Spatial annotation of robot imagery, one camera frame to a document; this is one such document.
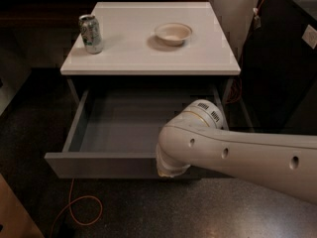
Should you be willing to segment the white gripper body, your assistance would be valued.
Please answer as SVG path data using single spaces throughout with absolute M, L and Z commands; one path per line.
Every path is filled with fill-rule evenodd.
M 169 157 L 162 149 L 157 149 L 156 160 L 160 177 L 175 178 L 183 175 L 190 168 L 190 165 L 185 165 Z

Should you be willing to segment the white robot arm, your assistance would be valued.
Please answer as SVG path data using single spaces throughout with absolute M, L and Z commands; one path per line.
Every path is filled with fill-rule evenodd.
M 316 136 L 241 133 L 223 124 L 212 102 L 188 105 L 158 135 L 158 174 L 174 178 L 198 167 L 317 202 Z

